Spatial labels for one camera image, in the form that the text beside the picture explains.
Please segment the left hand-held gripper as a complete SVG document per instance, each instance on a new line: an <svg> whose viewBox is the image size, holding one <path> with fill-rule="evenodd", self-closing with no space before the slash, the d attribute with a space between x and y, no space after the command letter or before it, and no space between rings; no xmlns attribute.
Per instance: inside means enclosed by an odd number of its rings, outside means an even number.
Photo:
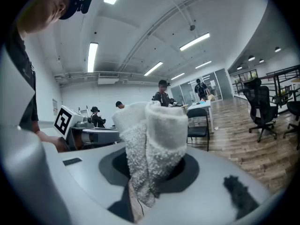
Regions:
<svg viewBox="0 0 300 225"><path fill-rule="evenodd" d="M95 128L91 118L61 106L54 122L55 130L65 140L68 150L83 149L94 144L109 144L121 140L116 129Z"/></svg>

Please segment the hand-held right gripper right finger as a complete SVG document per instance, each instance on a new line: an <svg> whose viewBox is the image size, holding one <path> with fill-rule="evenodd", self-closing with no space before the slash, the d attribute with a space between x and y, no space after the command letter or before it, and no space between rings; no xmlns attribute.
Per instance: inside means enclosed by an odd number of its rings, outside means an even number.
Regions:
<svg viewBox="0 0 300 225"><path fill-rule="evenodd" d="M161 194L140 225L226 225L236 219L225 177L237 176L252 197L263 203L271 192L237 164L211 152L188 147L187 154L199 164L195 181L181 193Z"/></svg>

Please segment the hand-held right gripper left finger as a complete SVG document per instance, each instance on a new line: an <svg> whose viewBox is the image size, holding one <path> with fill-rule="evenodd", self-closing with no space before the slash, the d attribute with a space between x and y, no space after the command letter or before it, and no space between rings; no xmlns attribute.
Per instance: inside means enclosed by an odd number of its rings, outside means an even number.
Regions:
<svg viewBox="0 0 300 225"><path fill-rule="evenodd" d="M121 199L124 188L111 185L101 174L100 160L123 148L121 144L58 153L43 144L52 180L64 201L71 225L128 225L108 208Z"/></svg>

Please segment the white cloth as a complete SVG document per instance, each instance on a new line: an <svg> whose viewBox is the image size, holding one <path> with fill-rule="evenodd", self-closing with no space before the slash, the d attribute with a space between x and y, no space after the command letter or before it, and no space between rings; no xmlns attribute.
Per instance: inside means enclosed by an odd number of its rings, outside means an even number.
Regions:
<svg viewBox="0 0 300 225"><path fill-rule="evenodd" d="M153 207L159 182L186 153L188 117L181 108L150 101L127 105L112 120L125 143L134 192L143 204Z"/></svg>

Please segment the person's left forearm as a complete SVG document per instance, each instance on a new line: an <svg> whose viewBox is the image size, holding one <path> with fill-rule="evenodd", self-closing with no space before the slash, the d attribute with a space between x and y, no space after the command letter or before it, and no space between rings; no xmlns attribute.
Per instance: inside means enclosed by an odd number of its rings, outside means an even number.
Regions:
<svg viewBox="0 0 300 225"><path fill-rule="evenodd" d="M32 121L32 131L40 138L42 142L52 143L59 153L68 151L64 138L48 136L40 130L38 121Z"/></svg>

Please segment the white ceiling air conditioner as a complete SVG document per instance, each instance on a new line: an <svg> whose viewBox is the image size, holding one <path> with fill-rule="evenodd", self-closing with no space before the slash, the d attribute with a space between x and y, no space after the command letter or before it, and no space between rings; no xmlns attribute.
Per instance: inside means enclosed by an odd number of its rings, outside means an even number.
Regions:
<svg viewBox="0 0 300 225"><path fill-rule="evenodd" d="M120 79L120 75L118 73L108 73L108 72L100 72L98 73L98 85L108 85L115 84Z"/></svg>

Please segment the black folding chair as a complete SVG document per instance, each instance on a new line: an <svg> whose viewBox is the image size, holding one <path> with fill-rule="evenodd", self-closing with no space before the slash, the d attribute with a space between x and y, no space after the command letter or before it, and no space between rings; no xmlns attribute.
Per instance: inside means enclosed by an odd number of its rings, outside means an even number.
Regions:
<svg viewBox="0 0 300 225"><path fill-rule="evenodd" d="M209 141L210 141L210 130L209 130L209 123L208 123L208 115L205 109L203 108L196 108L188 110L187 117L189 119L192 118L200 118L204 117L206 119L205 126L193 126L188 127L187 129L187 138L204 138L207 137L207 151L209 151Z"/></svg>

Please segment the white table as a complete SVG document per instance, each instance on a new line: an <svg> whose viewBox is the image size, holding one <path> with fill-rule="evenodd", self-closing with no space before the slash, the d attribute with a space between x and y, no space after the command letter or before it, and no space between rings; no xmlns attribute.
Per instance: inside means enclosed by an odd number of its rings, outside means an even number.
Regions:
<svg viewBox="0 0 300 225"><path fill-rule="evenodd" d="M213 113L212 113L212 110L211 110L211 101L210 100L207 100L205 102L200 102L199 104L194 104L194 105L191 105L187 111L190 111L190 110L193 110L193 109L196 109L196 108L203 108L203 109L206 109L208 110L209 112L209 117L210 117L210 126L211 126L211 132L214 133L214 124L213 124Z"/></svg>

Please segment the person's black shirt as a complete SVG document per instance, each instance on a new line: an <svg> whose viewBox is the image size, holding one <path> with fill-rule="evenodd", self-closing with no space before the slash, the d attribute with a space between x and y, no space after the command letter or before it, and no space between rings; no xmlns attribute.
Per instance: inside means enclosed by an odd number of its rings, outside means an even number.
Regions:
<svg viewBox="0 0 300 225"><path fill-rule="evenodd" d="M13 26L5 40L5 47L12 62L32 89L36 89L36 72L25 51L24 41L21 39L16 26ZM20 127L33 132L33 123L38 121L36 95L33 96L22 116Z"/></svg>

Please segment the black office chair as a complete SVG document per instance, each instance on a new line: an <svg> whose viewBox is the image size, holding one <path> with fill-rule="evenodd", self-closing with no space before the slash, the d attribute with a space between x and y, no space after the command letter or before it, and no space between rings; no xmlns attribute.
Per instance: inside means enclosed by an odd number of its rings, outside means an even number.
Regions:
<svg viewBox="0 0 300 225"><path fill-rule="evenodd" d="M298 125L295 125L295 124L291 124L289 123L288 124L288 127L287 127L287 131L284 132L283 134L283 138L285 138L285 136L287 134L290 134L290 133L296 133L297 134L297 146L296 146L296 150L300 150L300 101L290 101L290 102L287 102L287 108L288 108L288 111L295 115L295 118L296 118L296 121L298 121Z"/></svg>
<svg viewBox="0 0 300 225"><path fill-rule="evenodd" d="M274 106L270 105L270 91L265 85L262 85L260 78L252 78L244 81L243 95L246 97L250 104L250 117L256 124L255 127L251 127L248 131L251 133L253 130L261 130L260 136L257 139L259 143L261 141L264 131L269 131L277 139L277 133L274 131L275 118L278 117L278 101Z"/></svg>

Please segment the glass office partition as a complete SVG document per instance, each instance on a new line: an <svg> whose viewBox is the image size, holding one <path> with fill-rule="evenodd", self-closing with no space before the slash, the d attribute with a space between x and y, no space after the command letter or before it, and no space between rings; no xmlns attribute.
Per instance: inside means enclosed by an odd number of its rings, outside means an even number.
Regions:
<svg viewBox="0 0 300 225"><path fill-rule="evenodd" d="M176 79L171 82L169 88L172 97L176 101L187 105L199 102L199 95L195 92L198 79L206 84L209 92L214 96L213 103L220 103L233 98L233 87L229 74L225 69L202 69L191 75Z"/></svg>

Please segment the person's black cap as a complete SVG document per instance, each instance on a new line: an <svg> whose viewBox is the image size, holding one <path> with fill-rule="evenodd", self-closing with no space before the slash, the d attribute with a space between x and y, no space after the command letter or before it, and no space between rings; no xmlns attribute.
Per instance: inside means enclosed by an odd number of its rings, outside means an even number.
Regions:
<svg viewBox="0 0 300 225"><path fill-rule="evenodd" d="M66 5L65 10L63 11L60 20L66 20L74 15L78 10L80 0L65 0Z"/></svg>

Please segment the black metal railing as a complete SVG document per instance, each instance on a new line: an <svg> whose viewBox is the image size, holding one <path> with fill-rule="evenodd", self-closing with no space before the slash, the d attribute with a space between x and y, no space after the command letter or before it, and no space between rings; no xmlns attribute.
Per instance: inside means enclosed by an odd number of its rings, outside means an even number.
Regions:
<svg viewBox="0 0 300 225"><path fill-rule="evenodd" d="M280 99L279 107L281 109L289 101L300 100L300 65L283 68L264 75L259 75L256 69L234 75L232 77L234 95L243 97L244 83L254 78L259 78L262 86L269 88L270 103L272 105L277 98Z"/></svg>

